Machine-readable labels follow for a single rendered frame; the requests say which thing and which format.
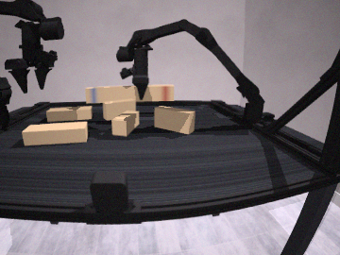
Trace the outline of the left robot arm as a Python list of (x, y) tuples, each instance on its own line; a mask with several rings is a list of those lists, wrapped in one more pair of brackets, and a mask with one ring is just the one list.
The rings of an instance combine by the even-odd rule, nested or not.
[[(0, 1), (0, 15), (17, 16), (32, 21), (25, 22), (20, 20), (15, 25), (15, 27), (22, 28), (22, 42), (41, 41), (41, 38), (44, 41), (63, 39), (64, 29), (61, 18), (46, 18), (43, 14), (43, 8), (32, 0)], [(39, 24), (34, 24), (33, 22), (39, 22)], [(30, 60), (39, 60), (45, 64), (54, 65), (54, 62), (58, 60), (57, 52), (53, 50), (50, 50), (49, 53), (44, 52), (43, 48), (38, 49), (38, 45), (35, 45), (32, 49)], [(0, 127), (11, 122), (9, 120), (9, 110), (5, 106), (9, 104), (11, 94), (12, 90), (7, 78), (0, 77)]]

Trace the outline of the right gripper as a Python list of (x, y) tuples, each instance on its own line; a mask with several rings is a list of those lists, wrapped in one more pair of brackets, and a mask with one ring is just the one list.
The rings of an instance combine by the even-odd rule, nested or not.
[[(134, 61), (136, 76), (132, 78), (132, 83), (138, 89), (140, 100), (143, 100), (146, 88), (149, 83), (148, 61)], [(144, 84), (144, 85), (140, 85)]]

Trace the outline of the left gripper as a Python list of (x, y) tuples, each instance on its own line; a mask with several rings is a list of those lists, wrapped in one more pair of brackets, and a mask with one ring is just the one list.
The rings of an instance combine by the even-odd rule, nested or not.
[[(30, 70), (27, 70), (26, 68), (28, 67), (37, 68), (34, 71), (35, 71), (40, 89), (43, 90), (46, 76), (48, 72), (52, 70), (52, 68), (49, 69), (49, 67), (54, 67), (54, 65), (52, 64), (47, 65), (47, 64), (44, 64), (43, 62), (40, 62), (39, 60), (38, 61), (30, 60), (30, 55), (35, 45), (38, 45), (38, 49), (43, 48), (43, 45), (41, 44), (40, 41), (23, 41), (22, 45), (19, 45), (19, 48), (22, 49), (23, 58), (22, 59), (7, 59), (5, 61), (5, 70), (12, 69), (12, 71), (8, 71), (8, 72), (12, 74), (12, 76), (17, 81), (18, 85), (20, 86), (24, 94), (27, 94), (27, 74), (30, 71)], [(38, 64), (29, 64), (33, 62), (36, 62)]]

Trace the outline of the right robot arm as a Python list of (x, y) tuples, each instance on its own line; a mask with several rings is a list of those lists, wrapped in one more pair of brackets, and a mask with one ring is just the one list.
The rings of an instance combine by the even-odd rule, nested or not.
[(189, 32), (189, 34), (194, 36), (199, 43), (206, 48), (210, 48), (210, 51), (219, 59), (219, 61), (237, 81), (239, 86), (236, 87), (236, 89), (242, 94), (243, 98), (246, 98), (247, 101), (249, 100), (248, 103), (246, 103), (244, 117), (242, 118), (251, 123), (264, 122), (264, 120), (262, 120), (264, 100), (260, 96), (259, 88), (246, 76), (244, 76), (230, 57), (218, 45), (210, 30), (206, 27), (200, 28), (199, 26), (182, 19), (153, 29), (136, 30), (127, 44), (128, 47), (119, 46), (116, 58), (119, 62), (130, 62), (133, 60), (148, 61), (148, 50), (153, 50), (153, 48), (149, 45), (150, 43), (154, 42), (158, 38), (182, 31)]

